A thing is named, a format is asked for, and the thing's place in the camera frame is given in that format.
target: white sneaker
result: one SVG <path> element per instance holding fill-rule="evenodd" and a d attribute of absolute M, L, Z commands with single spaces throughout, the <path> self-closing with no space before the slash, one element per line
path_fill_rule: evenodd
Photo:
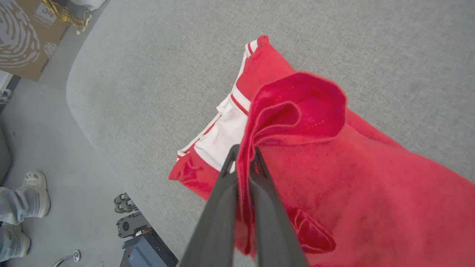
<path fill-rule="evenodd" d="M 13 225 L 9 223 L 2 223 L 2 227 L 10 228 L 15 235 L 17 236 L 18 240 L 20 243 L 18 244 L 20 246 L 20 253 L 16 255 L 15 257 L 24 257 L 28 253 L 29 246 L 31 244 L 31 240 L 25 233 L 21 231 L 21 224 L 19 225 Z"/>
<path fill-rule="evenodd" d="M 23 186 L 33 188 L 39 194 L 39 211 L 38 218 L 43 218 L 49 211 L 51 203 L 49 202 L 49 194 L 46 191 L 46 176 L 40 171 L 28 172 L 25 174 Z"/>

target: brown box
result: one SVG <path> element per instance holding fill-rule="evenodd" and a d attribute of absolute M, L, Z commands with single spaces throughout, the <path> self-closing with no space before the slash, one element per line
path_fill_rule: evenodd
<path fill-rule="evenodd" d="M 38 81 L 68 26 L 41 0 L 0 0 L 0 70 Z"/>

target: gray floor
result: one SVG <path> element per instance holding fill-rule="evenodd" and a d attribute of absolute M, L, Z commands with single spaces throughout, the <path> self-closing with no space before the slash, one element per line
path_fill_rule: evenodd
<path fill-rule="evenodd" d="M 39 82 L 21 80 L 0 115 L 13 165 L 4 186 L 15 189 L 30 170 L 47 176 L 51 210 L 26 219 L 29 254 L 8 261 L 10 267 L 53 265 L 75 249 L 82 253 L 74 267 L 118 267 L 122 257 L 113 198 L 123 189 L 80 131 L 66 103 L 66 81 L 86 38 L 72 27 Z"/>

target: jeans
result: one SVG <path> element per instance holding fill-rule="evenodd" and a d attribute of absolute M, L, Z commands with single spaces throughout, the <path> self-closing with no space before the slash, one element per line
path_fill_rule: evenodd
<path fill-rule="evenodd" d="M 25 218 L 38 215 L 39 195 L 30 187 L 22 186 L 13 191 L 0 187 L 0 221 L 18 225 Z M 20 253 L 16 234 L 7 227 L 0 227 L 0 262 Z"/>

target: folded red fabric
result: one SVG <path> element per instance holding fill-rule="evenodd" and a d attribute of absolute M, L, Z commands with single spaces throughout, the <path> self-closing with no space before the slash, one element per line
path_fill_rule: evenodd
<path fill-rule="evenodd" d="M 255 255 L 248 168 L 259 147 L 311 266 L 473 266 L 475 186 L 347 108 L 258 39 L 237 87 L 251 99 L 237 174 L 236 247 Z M 218 171 L 193 150 L 170 179 L 207 199 Z"/>

